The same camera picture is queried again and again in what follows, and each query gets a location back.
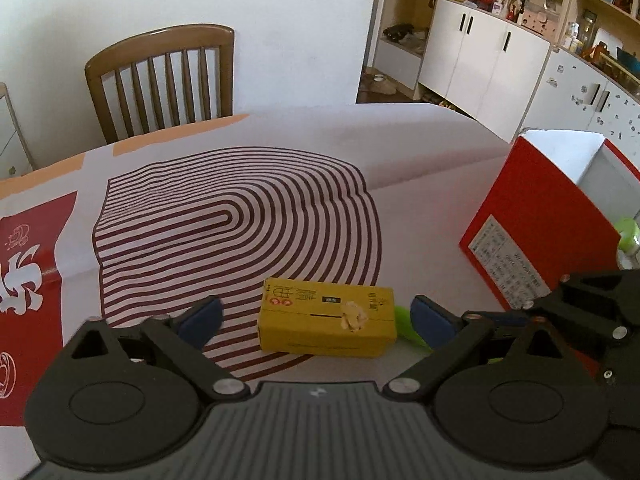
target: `shoe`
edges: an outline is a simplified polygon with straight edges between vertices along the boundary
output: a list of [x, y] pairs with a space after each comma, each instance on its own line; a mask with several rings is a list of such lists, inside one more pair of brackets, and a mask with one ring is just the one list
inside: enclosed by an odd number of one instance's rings
[[398, 92], [391, 81], [388, 81], [384, 77], [380, 79], [380, 76], [375, 76], [375, 78], [373, 78], [373, 82], [369, 86], [369, 91], [384, 95], [393, 95]]

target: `orange border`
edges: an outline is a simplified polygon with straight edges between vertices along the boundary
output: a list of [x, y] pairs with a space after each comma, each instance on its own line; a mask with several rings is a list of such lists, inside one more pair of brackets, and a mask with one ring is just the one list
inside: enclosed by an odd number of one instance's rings
[[80, 170], [83, 164], [84, 153], [80, 153], [79, 155], [66, 158], [41, 170], [32, 171], [17, 178], [0, 180], [0, 199], [39, 186], [59, 176]]
[[182, 124], [173, 128], [157, 130], [146, 135], [138, 135], [129, 139], [120, 140], [113, 145], [113, 156], [124, 155], [125, 153], [135, 152], [140, 148], [144, 148], [150, 144], [160, 144], [169, 140], [180, 139], [181, 137], [189, 137], [195, 134], [215, 130], [216, 128], [224, 128], [230, 124], [237, 123], [247, 117], [247, 114], [232, 115], [230, 117], [220, 117], [210, 121], [201, 121], [199, 123]]

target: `jar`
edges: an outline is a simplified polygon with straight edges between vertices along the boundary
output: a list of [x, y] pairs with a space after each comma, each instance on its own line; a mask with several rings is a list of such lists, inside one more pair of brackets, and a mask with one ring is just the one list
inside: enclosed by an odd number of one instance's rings
[[584, 16], [580, 20], [580, 27], [578, 29], [578, 40], [582, 42], [582, 48], [587, 50], [591, 47], [593, 41], [593, 35], [595, 33], [595, 24], [597, 15], [590, 10], [584, 11]]

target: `white cabinet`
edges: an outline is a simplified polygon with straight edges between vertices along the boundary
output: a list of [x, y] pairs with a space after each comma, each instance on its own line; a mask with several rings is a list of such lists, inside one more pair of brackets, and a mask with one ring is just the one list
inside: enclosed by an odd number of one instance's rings
[[420, 72], [420, 56], [380, 39], [373, 66], [408, 88], [415, 88]]
[[607, 82], [568, 52], [552, 52], [522, 127], [587, 130]]
[[587, 129], [606, 136], [640, 168], [640, 105], [617, 85], [607, 83]]
[[476, 117], [501, 139], [511, 142], [520, 125], [549, 50], [547, 40], [507, 25], [489, 86]]
[[446, 96], [458, 61], [472, 10], [449, 0], [438, 0], [418, 81]]
[[507, 24], [478, 10], [470, 12], [446, 97], [470, 116], [477, 117], [504, 44]]

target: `green cloth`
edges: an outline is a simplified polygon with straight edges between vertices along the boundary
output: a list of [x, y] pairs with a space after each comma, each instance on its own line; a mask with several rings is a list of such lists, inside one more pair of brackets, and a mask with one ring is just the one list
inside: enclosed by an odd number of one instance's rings
[[407, 339], [407, 341], [411, 341], [417, 345], [426, 348], [431, 352], [431, 347], [425, 343], [424, 339], [422, 339], [418, 333], [414, 330], [413, 325], [411, 324], [411, 313], [407, 308], [396, 305], [396, 331], [400, 337]]

